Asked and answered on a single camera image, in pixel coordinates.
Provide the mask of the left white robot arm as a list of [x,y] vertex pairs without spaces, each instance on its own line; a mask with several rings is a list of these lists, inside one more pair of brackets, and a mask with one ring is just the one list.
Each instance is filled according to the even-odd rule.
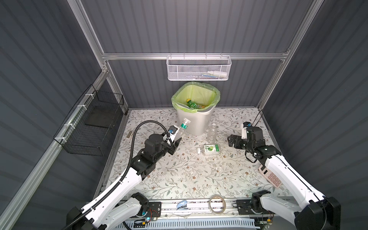
[[173,155],[182,140],[176,134],[152,134],[145,147],[130,159],[125,172],[103,193],[81,209],[73,208],[67,214],[65,230],[111,230],[134,216],[145,216],[149,200],[134,193],[126,202],[119,202],[140,184],[166,154]]

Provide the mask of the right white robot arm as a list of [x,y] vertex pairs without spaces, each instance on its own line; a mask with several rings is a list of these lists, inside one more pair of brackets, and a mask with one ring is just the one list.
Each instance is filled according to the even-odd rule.
[[308,183],[273,145],[266,145],[263,131],[245,122],[240,136],[230,135],[228,145],[250,153],[263,168],[273,173],[289,190],[296,204],[262,190],[252,194],[251,209],[256,214],[270,211],[293,224],[298,230],[339,230],[341,204],[326,197]]

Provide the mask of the green label square bottle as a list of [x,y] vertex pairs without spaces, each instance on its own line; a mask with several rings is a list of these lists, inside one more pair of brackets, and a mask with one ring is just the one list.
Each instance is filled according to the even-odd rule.
[[217,144],[205,144],[203,147],[197,148],[197,154],[205,156],[218,155],[220,154],[220,147]]

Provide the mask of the clear square bottle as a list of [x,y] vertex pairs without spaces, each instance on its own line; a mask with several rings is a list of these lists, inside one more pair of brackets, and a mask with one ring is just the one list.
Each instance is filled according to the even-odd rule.
[[183,137],[183,135],[185,134],[188,125],[191,123],[191,121],[187,118],[184,118],[180,127],[178,128],[175,138],[174,138],[174,142],[177,142],[180,138]]

